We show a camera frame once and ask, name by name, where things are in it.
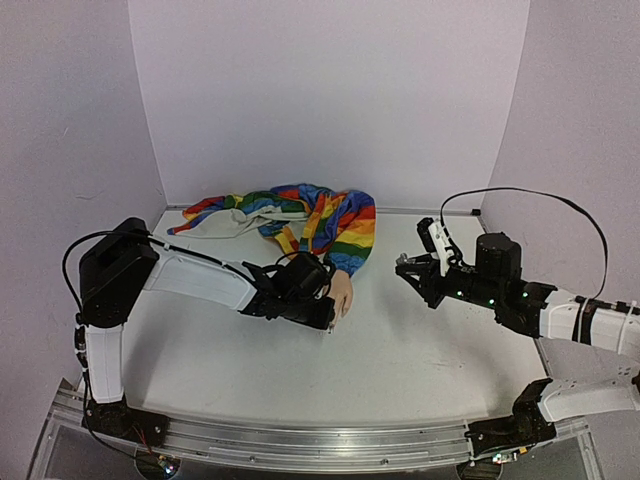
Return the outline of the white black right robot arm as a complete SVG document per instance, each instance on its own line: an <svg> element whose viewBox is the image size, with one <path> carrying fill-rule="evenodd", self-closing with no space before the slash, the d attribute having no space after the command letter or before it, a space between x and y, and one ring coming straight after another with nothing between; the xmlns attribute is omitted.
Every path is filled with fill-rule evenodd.
<svg viewBox="0 0 640 480"><path fill-rule="evenodd" d="M457 259L437 225L426 235L426 254L401 255L395 272L430 308L451 298L491 310L498 325L529 338L568 340L639 359L637 304L588 299L523 280L521 247L503 233L477 238L472 266ZM544 378L525 387L510 415L472 422L465 436L479 458L550 441L565 419L638 408L639 377L627 370L593 383Z"/></svg>

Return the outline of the mannequin hand with nails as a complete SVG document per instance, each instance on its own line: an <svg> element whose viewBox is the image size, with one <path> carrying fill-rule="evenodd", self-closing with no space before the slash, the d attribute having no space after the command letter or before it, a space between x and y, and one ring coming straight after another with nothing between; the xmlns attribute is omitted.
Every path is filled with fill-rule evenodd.
<svg viewBox="0 0 640 480"><path fill-rule="evenodd" d="M334 300L334 320L343 318L349 312L354 298L351 277L347 272L335 271L328 290L328 297Z"/></svg>

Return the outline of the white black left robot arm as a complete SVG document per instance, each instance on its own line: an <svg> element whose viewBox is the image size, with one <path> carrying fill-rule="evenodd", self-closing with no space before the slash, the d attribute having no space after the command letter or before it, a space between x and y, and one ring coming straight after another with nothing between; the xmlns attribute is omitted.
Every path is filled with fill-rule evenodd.
<svg viewBox="0 0 640 480"><path fill-rule="evenodd" d="M228 262L154 238L136 217L92 241L79 260L79 284L69 288L78 307L74 349L87 401L83 426L92 434L160 447L167 416L128 405L123 383L124 326L144 291L205 300L244 316L284 318L325 331L334 319L328 291L336 273L330 260L309 252L286 254L273 265Z"/></svg>

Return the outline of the rainbow striped jacket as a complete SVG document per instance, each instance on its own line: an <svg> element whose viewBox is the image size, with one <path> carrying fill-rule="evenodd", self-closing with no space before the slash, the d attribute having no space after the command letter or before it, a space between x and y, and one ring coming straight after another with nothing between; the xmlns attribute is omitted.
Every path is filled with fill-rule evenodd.
<svg viewBox="0 0 640 480"><path fill-rule="evenodd" d="M322 256L348 276L364 265L375 243L375 201L359 190L277 186L205 198L183 210L182 217L184 222L169 228L169 235L228 239L256 230L283 253Z"/></svg>

